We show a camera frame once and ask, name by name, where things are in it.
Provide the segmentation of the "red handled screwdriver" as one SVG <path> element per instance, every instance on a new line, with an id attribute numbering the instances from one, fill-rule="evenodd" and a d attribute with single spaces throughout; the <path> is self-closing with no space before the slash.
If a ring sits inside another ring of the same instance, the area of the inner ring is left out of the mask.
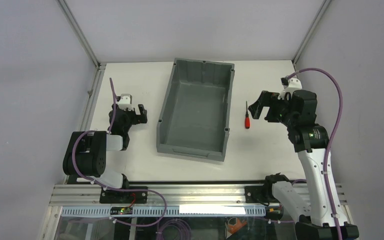
<path id="1" fill-rule="evenodd" d="M 249 129 L 251 127 L 250 116 L 249 116 L 249 108 L 248 102 L 245 102 L 246 110 L 245 110 L 245 119 L 244 119 L 244 127 Z"/>

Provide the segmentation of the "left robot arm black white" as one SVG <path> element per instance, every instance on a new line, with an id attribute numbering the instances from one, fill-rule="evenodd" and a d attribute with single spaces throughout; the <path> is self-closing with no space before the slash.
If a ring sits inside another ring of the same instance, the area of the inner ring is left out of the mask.
<path id="1" fill-rule="evenodd" d="M 107 168 L 107 152 L 125 151 L 130 143 L 132 126 L 148 122 L 147 110 L 143 104 L 136 109 L 121 109 L 115 106 L 109 113 L 108 130 L 74 131 L 71 134 L 62 162 L 67 176 L 83 178 L 104 189 L 128 190 L 127 176 Z"/>

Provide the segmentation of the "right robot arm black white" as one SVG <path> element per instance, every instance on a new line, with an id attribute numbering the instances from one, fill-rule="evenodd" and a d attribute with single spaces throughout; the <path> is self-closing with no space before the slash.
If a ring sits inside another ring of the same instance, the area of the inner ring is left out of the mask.
<path id="1" fill-rule="evenodd" d="M 311 91 L 295 90 L 282 97 L 280 93 L 263 90 L 248 107 L 253 119 L 259 119 L 267 107 L 264 119 L 286 126 L 288 139 L 304 170 L 309 202 L 305 202 L 280 173 L 265 178 L 262 194 L 286 208 L 298 240 L 355 240 L 360 236 L 359 229 L 349 223 L 341 210 L 331 173 L 329 135 L 316 123 L 317 104 L 317 95 Z"/>

